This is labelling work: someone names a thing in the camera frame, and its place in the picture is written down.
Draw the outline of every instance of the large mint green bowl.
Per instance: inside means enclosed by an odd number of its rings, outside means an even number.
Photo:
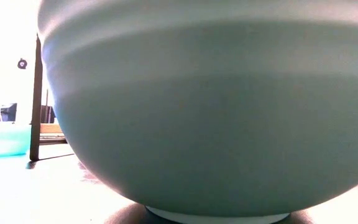
[[[272,222],[358,184],[358,1],[44,0],[39,34],[77,156],[163,217]]]

